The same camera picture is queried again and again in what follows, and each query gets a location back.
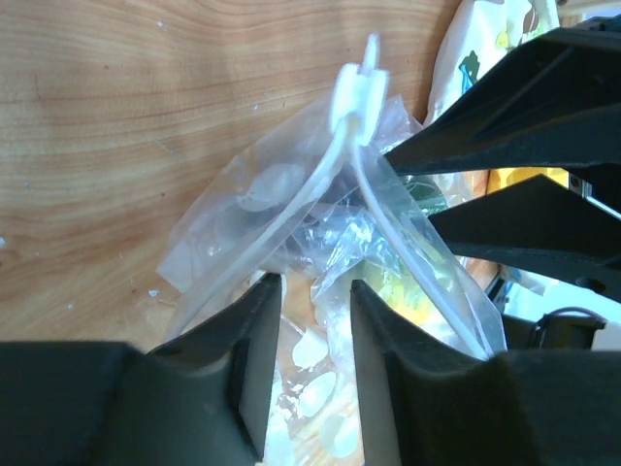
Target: yellow object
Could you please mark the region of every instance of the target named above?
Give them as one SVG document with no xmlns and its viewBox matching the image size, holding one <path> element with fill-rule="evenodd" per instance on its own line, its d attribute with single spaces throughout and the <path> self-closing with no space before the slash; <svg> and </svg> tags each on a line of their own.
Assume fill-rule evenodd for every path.
<svg viewBox="0 0 621 466">
<path fill-rule="evenodd" d="M 568 187 L 570 174 L 562 168 L 524 167 L 499 168 L 492 170 L 487 181 L 487 193 L 498 191 L 512 184 L 523 182 L 537 175 L 546 175 L 551 180 Z"/>
<path fill-rule="evenodd" d="M 501 32 L 496 38 L 496 49 L 498 50 L 508 49 L 508 35 L 507 35 L 506 28 L 503 29 L 503 32 Z"/>
<path fill-rule="evenodd" d="M 370 262 L 364 262 L 363 267 L 363 278 L 377 295 L 414 325 L 424 324 L 432 313 L 438 312 L 404 264 L 400 264 L 399 275 Z M 441 282 L 449 287 L 446 279 L 441 279 Z"/>
</svg>

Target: clear plastic bag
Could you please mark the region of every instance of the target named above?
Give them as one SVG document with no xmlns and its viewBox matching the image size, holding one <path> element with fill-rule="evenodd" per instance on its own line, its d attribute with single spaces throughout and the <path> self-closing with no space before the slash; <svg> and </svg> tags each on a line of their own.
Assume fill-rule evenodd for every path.
<svg viewBox="0 0 621 466">
<path fill-rule="evenodd" d="M 286 121 L 210 184 L 175 227 L 158 268 L 183 292 L 169 337 L 223 309 L 258 269 L 314 280 L 316 321 L 291 306 L 281 317 L 268 464 L 299 464 L 319 448 L 333 458 L 362 454 L 354 278 L 459 350 L 485 358 L 505 348 L 500 316 L 426 218 L 472 195 L 459 175 L 398 178 L 382 154 L 420 125 L 399 96 L 381 108 L 365 146 L 354 137 L 360 116 L 331 128 L 334 99 Z M 399 293 L 407 309 L 390 303 Z"/>
<path fill-rule="evenodd" d="M 495 314 L 491 303 L 448 251 L 375 144 L 360 149 L 360 166 L 355 166 L 347 155 L 346 133 L 333 137 L 328 130 L 329 103 L 327 98 L 315 102 L 236 157 L 175 227 L 169 252 L 158 268 L 184 292 L 169 335 L 178 335 L 199 313 L 207 318 L 222 309 L 258 268 L 316 278 L 312 289 L 316 300 L 363 259 L 397 278 L 406 277 L 415 260 L 427 277 L 421 288 L 428 295 L 436 293 L 432 301 L 441 300 L 444 310 L 455 313 L 449 325 L 461 340 L 470 338 L 469 352 L 479 347 L 477 357 L 485 357 L 502 350 L 502 326 L 500 319 L 496 322 L 489 316 Z M 386 129 L 390 125 L 395 129 L 393 139 Z M 400 97 L 387 101 L 379 128 L 384 128 L 380 133 L 384 149 L 413 134 L 415 123 Z M 366 193 L 359 185 L 361 173 L 367 180 Z M 433 179 L 428 182 L 427 188 L 435 189 Z M 467 196 L 464 189 L 451 188 L 456 193 L 443 201 L 431 196 L 425 201 L 429 205 L 421 201 L 421 207 L 429 213 L 455 202 L 452 197 Z M 375 211 L 368 205 L 369 196 Z M 393 236 L 402 250 L 395 250 L 380 228 L 381 213 L 384 229 L 388 224 L 398 232 Z M 472 302 L 482 308 L 473 308 Z"/>
</svg>

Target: wood grain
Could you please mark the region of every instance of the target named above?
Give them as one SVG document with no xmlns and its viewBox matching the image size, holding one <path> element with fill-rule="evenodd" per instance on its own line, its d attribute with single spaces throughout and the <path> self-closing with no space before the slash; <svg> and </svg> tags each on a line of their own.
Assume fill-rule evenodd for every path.
<svg viewBox="0 0 621 466">
<path fill-rule="evenodd" d="M 2 2 L 0 339 L 158 344 L 178 295 L 153 271 L 210 179 L 372 31 L 422 119 L 457 4 Z"/>
</svg>

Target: ziplock bag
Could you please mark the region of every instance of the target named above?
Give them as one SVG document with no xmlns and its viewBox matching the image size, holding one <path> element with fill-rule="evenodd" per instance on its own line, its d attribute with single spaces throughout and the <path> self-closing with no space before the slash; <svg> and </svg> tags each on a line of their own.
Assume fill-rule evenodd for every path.
<svg viewBox="0 0 621 466">
<path fill-rule="evenodd" d="M 343 67 L 332 101 L 315 102 L 236 157 L 174 229 L 158 268 L 184 291 L 171 337 L 222 309 L 257 269 L 319 278 L 335 257 L 368 256 L 377 235 L 384 265 L 405 264 L 468 353 L 505 348 L 498 312 L 373 144 L 389 78 L 377 57 L 371 36 L 365 63 Z M 313 233 L 327 223 L 339 227 Z M 345 250 L 320 246 L 347 229 Z"/>
</svg>

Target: black plastic part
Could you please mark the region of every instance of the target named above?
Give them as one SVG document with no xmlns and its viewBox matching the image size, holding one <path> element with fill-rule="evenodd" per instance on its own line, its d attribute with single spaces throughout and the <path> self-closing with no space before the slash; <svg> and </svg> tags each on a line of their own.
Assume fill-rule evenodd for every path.
<svg viewBox="0 0 621 466">
<path fill-rule="evenodd" d="M 0 464 L 254 465 L 263 457 L 280 278 L 149 354 L 0 345 Z"/>
<path fill-rule="evenodd" d="M 485 294 L 501 314 L 505 311 L 505 307 L 507 306 L 507 295 L 511 285 L 511 282 L 507 282 L 500 274 L 496 274 L 494 280 L 492 280 L 485 290 Z"/>
<path fill-rule="evenodd" d="M 515 316 L 503 315 L 503 326 L 510 350 L 588 350 L 593 345 L 595 332 L 605 323 L 593 317 L 544 316 L 532 322 Z"/>
<path fill-rule="evenodd" d="M 450 249 L 621 301 L 621 221 L 540 176 L 435 214 Z"/>
<path fill-rule="evenodd" d="M 621 165 L 605 163 L 572 168 L 572 174 L 591 185 L 591 196 L 617 213 L 621 212 Z"/>
<path fill-rule="evenodd" d="M 618 164 L 620 53 L 616 32 L 555 29 L 512 51 L 386 156 L 402 174 Z"/>
<path fill-rule="evenodd" d="M 368 466 L 621 464 L 617 352 L 525 350 L 473 360 L 351 293 Z"/>
</svg>

